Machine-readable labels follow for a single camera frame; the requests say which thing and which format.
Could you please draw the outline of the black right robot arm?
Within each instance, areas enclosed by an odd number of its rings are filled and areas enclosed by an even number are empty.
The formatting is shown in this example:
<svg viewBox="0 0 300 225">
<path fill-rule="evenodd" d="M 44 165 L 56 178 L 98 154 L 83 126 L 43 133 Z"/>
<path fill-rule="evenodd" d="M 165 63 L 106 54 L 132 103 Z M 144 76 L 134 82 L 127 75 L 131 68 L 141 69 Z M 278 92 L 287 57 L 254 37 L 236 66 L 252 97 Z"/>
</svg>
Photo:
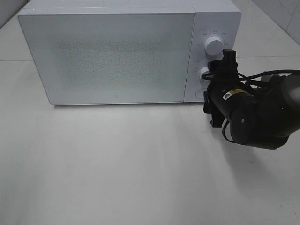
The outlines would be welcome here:
<svg viewBox="0 0 300 225">
<path fill-rule="evenodd" d="M 274 150 L 300 128 L 300 72 L 265 71 L 252 76 L 238 72 L 236 52 L 223 50 L 222 60 L 208 64 L 202 78 L 206 114 L 214 128 L 230 128 L 229 142 Z"/>
</svg>

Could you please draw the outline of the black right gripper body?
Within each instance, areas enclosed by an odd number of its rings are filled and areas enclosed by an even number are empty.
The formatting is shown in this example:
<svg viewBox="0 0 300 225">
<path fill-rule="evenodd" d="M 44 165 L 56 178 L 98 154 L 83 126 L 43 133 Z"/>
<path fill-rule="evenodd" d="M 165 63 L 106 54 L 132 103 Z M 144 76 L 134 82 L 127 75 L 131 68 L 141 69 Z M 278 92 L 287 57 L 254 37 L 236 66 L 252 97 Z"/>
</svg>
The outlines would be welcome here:
<svg viewBox="0 0 300 225">
<path fill-rule="evenodd" d="M 239 94 L 232 91 L 239 87 L 236 68 L 210 68 L 203 77 L 210 80 L 204 92 L 204 112 L 211 115 L 210 124 L 220 128 L 227 120 L 231 128 L 239 126 Z"/>
</svg>

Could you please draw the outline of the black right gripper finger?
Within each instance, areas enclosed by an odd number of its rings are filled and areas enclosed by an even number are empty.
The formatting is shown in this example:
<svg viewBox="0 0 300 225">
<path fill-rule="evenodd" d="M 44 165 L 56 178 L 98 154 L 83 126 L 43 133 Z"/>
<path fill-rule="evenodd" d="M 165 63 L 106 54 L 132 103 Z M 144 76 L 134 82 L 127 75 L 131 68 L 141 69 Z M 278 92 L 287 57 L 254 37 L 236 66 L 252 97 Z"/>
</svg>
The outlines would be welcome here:
<svg viewBox="0 0 300 225">
<path fill-rule="evenodd" d="M 220 75 L 222 70 L 222 61 L 221 60 L 214 60 L 208 63 L 209 73 L 211 75 Z"/>
<path fill-rule="evenodd" d="M 236 51 L 233 49 L 224 49 L 221 68 L 237 69 Z"/>
</svg>

